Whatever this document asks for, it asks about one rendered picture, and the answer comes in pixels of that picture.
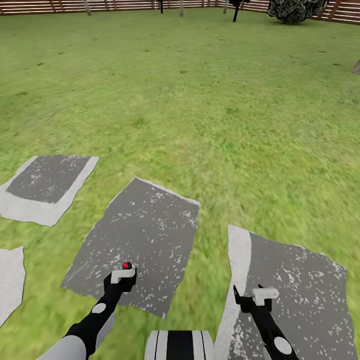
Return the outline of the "robot trunk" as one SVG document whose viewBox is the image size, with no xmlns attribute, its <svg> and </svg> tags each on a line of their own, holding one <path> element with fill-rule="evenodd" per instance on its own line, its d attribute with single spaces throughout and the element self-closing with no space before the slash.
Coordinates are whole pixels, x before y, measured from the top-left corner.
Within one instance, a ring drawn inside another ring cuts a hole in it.
<svg viewBox="0 0 360 360">
<path fill-rule="evenodd" d="M 216 360 L 208 330 L 153 330 L 144 360 Z"/>
</svg>

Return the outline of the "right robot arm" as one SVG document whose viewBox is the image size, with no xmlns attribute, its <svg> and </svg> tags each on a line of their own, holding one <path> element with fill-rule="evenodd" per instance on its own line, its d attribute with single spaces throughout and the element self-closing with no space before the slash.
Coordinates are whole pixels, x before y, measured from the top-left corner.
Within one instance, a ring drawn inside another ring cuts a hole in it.
<svg viewBox="0 0 360 360">
<path fill-rule="evenodd" d="M 233 286 L 235 301 L 243 313 L 251 313 L 265 345 L 265 360 L 300 360 L 291 343 L 284 336 L 272 317 L 272 299 L 279 296 L 276 288 L 264 288 L 262 285 L 252 290 L 253 297 L 240 296 Z"/>
</svg>

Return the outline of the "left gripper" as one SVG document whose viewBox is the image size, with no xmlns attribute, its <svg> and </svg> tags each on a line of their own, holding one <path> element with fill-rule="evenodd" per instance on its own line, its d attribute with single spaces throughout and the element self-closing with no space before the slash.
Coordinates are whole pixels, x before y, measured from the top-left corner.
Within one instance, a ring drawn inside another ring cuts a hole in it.
<svg viewBox="0 0 360 360">
<path fill-rule="evenodd" d="M 111 283 L 112 274 L 109 274 L 103 281 L 104 292 L 113 291 L 117 293 L 120 298 L 124 292 L 131 292 L 133 286 L 136 284 L 137 271 L 132 277 L 122 277 L 118 283 Z"/>
</svg>

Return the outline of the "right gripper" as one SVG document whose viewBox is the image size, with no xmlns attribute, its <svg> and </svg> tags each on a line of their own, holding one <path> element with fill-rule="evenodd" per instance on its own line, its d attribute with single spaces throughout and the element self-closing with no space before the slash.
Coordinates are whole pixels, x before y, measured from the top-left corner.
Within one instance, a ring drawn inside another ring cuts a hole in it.
<svg viewBox="0 0 360 360">
<path fill-rule="evenodd" d="M 241 311 L 243 313 L 251 313 L 254 322 L 257 323 L 258 320 L 263 319 L 264 316 L 270 317 L 272 319 L 272 299 L 267 298 L 264 300 L 264 305 L 257 306 L 253 300 L 253 297 L 240 296 L 236 286 L 233 286 L 235 301 L 237 305 L 240 305 Z"/>
</svg>

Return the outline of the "insectifuge atomizer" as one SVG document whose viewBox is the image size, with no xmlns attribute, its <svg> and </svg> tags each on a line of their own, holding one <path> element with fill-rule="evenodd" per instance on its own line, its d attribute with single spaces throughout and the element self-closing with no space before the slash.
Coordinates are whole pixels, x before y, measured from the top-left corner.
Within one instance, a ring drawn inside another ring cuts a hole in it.
<svg viewBox="0 0 360 360">
<path fill-rule="evenodd" d="M 137 271 L 136 270 L 136 266 L 135 265 L 133 265 L 131 262 L 129 262 L 129 261 L 127 261 L 127 262 L 125 262 L 124 264 L 123 264 L 123 269 L 124 270 L 135 270 L 135 271 Z"/>
</svg>

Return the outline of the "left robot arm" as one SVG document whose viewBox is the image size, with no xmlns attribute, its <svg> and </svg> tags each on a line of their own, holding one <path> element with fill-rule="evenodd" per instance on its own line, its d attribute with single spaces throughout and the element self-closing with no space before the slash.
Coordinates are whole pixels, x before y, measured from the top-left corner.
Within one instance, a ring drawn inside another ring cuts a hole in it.
<svg viewBox="0 0 360 360">
<path fill-rule="evenodd" d="M 103 281 L 105 294 L 79 323 L 36 360 L 88 360 L 101 345 L 115 322 L 115 309 L 124 292 L 136 284 L 137 271 L 117 269 Z"/>
</svg>

